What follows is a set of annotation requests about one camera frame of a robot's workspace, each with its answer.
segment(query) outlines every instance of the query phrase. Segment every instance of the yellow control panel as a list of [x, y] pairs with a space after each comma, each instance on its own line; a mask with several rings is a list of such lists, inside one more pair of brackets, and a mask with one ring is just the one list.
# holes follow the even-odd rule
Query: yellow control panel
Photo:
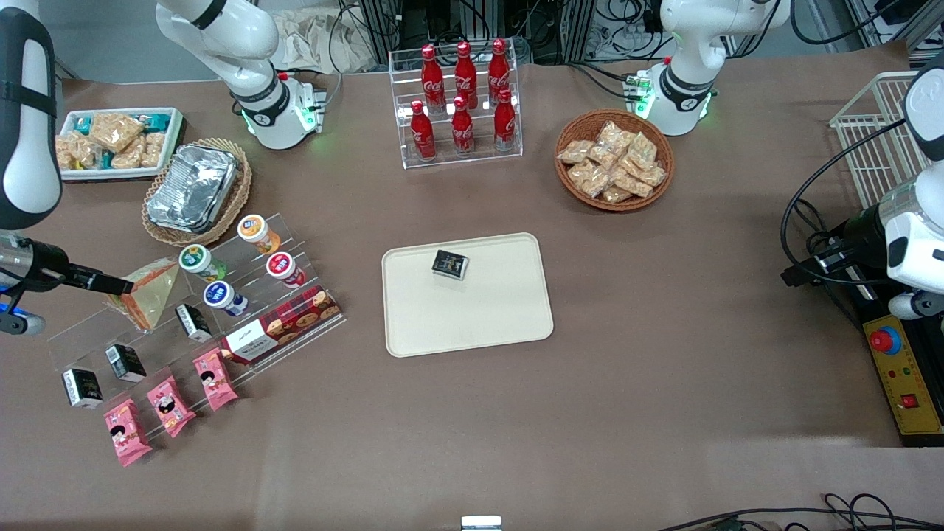
[[862, 325], [902, 435], [944, 433], [902, 322], [885, 316]]

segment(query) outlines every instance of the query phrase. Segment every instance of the foil container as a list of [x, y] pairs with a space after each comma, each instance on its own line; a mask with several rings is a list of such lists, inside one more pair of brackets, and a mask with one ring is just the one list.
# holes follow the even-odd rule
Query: foil container
[[147, 200], [147, 216], [160, 227], [201, 234], [213, 227], [239, 173], [228, 151], [195, 145], [177, 149], [164, 182]]

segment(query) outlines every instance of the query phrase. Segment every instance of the yogurt cup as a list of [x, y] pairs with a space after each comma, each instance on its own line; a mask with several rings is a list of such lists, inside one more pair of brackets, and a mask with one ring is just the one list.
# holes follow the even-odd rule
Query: yogurt cup
[[269, 229], [265, 218], [258, 214], [250, 214], [239, 222], [237, 229], [239, 237], [256, 246], [261, 254], [272, 254], [278, 250], [282, 239]]
[[277, 252], [270, 256], [265, 263], [265, 270], [292, 289], [300, 287], [307, 280], [305, 271], [295, 263], [295, 259], [287, 252]]
[[236, 293], [233, 286], [226, 281], [210, 283], [203, 290], [203, 301], [210, 308], [223, 310], [233, 317], [241, 316], [249, 306], [249, 299]]
[[208, 248], [199, 244], [185, 247], [177, 258], [180, 268], [211, 283], [227, 276], [227, 265], [213, 258]]

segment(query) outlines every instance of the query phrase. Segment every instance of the red emergency stop button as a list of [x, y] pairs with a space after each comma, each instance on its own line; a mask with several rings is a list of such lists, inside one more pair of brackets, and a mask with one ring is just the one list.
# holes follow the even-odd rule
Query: red emergency stop button
[[889, 356], [897, 354], [902, 349], [902, 337], [895, 329], [888, 326], [883, 326], [869, 334], [868, 343], [876, 351], [884, 352]]

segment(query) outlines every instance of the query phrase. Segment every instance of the small black package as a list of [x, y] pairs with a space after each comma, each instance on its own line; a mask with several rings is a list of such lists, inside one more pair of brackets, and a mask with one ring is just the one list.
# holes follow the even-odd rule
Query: small black package
[[210, 327], [207, 326], [207, 320], [193, 306], [180, 304], [177, 307], [177, 320], [180, 321], [180, 326], [183, 327], [187, 337], [190, 337], [193, 341], [203, 343], [213, 338]]
[[440, 249], [436, 251], [436, 260], [432, 263], [432, 272], [460, 281], [465, 278], [465, 267], [468, 265], [468, 261], [469, 259], [461, 254]]
[[109, 357], [109, 363], [111, 364], [111, 370], [115, 373], [115, 378], [137, 383], [147, 376], [138, 353], [131, 347], [112, 345], [105, 350], [105, 354]]
[[95, 373], [84, 368], [70, 368], [62, 373], [62, 383], [72, 407], [95, 409], [102, 403], [102, 388]]

